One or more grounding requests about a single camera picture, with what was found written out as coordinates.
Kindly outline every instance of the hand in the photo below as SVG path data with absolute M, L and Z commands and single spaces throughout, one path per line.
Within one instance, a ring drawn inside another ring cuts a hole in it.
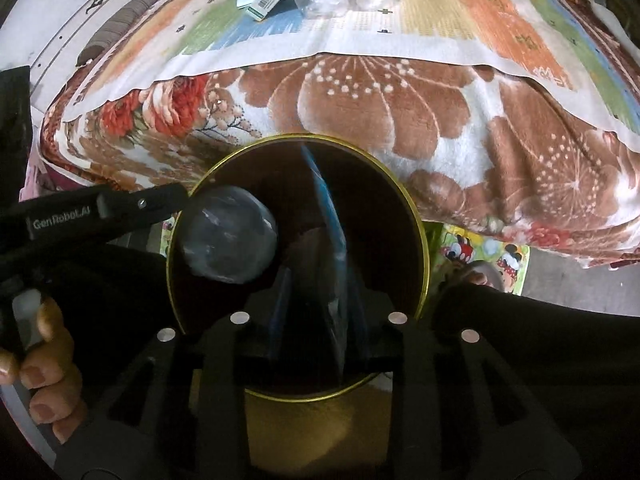
M 37 424 L 52 423 L 53 433 L 64 444 L 87 414 L 80 398 L 82 375 L 72 363 L 74 340 L 51 298 L 40 305 L 37 325 L 43 341 L 29 350 L 22 364 L 0 349 L 0 384 L 19 378 L 28 389 L 38 389 L 30 403 L 31 418 Z

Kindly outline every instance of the floral blanket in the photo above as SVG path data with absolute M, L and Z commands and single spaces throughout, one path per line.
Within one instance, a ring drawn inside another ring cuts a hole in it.
M 376 156 L 425 220 L 586 266 L 640 253 L 640 154 L 529 78 L 489 66 L 318 54 L 178 76 L 63 122 L 89 72 L 78 69 L 43 123 L 47 177 L 58 187 L 191 186 L 239 146 L 311 132 Z

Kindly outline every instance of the black pants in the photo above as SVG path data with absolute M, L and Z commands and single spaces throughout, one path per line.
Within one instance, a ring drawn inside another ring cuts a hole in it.
M 107 246 L 64 262 L 53 278 L 95 395 L 159 328 L 175 325 L 158 255 Z M 640 318 L 465 284 L 442 298 L 433 328 L 473 328 L 491 343 L 578 450 L 582 480 L 640 479 Z

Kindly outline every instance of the small screw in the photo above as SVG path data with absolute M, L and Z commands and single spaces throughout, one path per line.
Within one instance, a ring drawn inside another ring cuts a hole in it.
M 229 319 L 234 325 L 244 325 L 251 319 L 251 316 L 249 316 L 248 313 L 239 310 L 238 312 L 234 312 Z
M 175 337 L 175 330 L 173 328 L 163 328 L 158 332 L 158 341 L 166 343 L 171 341 Z
M 409 320 L 404 312 L 392 312 L 387 319 L 394 325 L 404 325 Z
M 460 337 L 465 343 L 477 343 L 478 341 L 480 341 L 480 334 L 470 328 L 463 330 L 460 333 Z

